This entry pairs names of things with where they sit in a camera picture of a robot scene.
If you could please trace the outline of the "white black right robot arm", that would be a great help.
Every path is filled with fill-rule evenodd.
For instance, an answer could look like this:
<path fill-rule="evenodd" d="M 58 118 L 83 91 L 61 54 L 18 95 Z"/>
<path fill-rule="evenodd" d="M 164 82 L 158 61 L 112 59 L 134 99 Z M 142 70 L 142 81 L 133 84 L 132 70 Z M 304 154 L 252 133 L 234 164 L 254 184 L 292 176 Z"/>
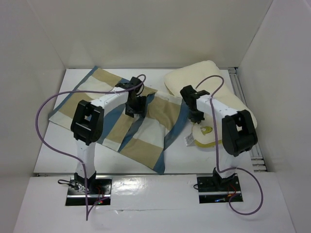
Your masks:
<path fill-rule="evenodd" d="M 205 91 L 185 86 L 180 94 L 189 108 L 189 120 L 202 128 L 205 115 L 212 116 L 215 137 L 216 167 L 208 183 L 217 190 L 224 190 L 235 176 L 239 155 L 251 150 L 258 138 L 251 114 L 238 111 L 216 100 Z"/>

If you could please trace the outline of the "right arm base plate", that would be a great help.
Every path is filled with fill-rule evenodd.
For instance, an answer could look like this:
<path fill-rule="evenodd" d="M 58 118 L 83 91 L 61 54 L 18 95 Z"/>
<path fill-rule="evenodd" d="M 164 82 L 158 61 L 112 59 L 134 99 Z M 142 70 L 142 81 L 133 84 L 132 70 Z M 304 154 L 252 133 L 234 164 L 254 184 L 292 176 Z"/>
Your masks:
<path fill-rule="evenodd" d="M 200 204 L 243 202 L 240 181 L 237 174 L 224 180 L 213 175 L 199 175 L 193 188 L 198 192 Z"/>

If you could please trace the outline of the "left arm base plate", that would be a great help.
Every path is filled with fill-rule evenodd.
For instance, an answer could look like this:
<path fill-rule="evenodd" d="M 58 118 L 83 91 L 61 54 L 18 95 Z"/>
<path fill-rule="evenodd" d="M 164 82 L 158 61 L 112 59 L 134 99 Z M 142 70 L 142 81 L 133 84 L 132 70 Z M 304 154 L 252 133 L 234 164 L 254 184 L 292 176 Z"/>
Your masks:
<path fill-rule="evenodd" d="M 68 187 L 66 206 L 85 206 L 85 188 L 81 184 L 72 177 L 69 180 L 59 179 L 57 183 Z M 87 191 L 89 206 L 94 205 L 94 203 L 97 203 L 96 205 L 110 205 L 111 188 L 111 179 L 96 179 L 91 190 Z"/>

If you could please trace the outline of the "blue beige striped pillowcase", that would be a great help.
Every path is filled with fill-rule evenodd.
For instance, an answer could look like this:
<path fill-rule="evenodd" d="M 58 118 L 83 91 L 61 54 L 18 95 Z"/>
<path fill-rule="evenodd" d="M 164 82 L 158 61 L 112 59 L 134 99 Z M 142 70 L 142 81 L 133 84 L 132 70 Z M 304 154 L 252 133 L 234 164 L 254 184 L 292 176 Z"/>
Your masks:
<path fill-rule="evenodd" d="M 50 113 L 49 120 L 70 129 L 74 112 L 81 100 L 101 97 L 94 91 L 110 91 L 128 79 L 94 67 L 67 97 Z M 185 102 L 173 95 L 145 87 L 146 116 L 130 117 L 125 105 L 120 105 L 104 117 L 103 133 L 97 146 L 120 153 L 158 174 L 165 171 L 164 151 L 182 132 L 188 121 L 189 109 Z"/>

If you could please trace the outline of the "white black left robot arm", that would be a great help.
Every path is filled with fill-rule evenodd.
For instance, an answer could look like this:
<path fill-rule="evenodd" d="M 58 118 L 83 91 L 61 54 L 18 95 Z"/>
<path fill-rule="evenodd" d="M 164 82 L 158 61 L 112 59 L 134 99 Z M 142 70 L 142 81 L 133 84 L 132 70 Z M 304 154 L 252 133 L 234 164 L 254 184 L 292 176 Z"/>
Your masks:
<path fill-rule="evenodd" d="M 81 100 L 77 104 L 70 130 L 77 145 L 78 164 L 74 181 L 84 193 L 92 193 L 96 188 L 95 146 L 104 131 L 104 117 L 117 107 L 124 105 L 129 117 L 145 116 L 146 97 L 140 93 L 144 88 L 140 77 L 132 77 L 127 83 L 117 83 L 104 96 L 92 100 Z"/>

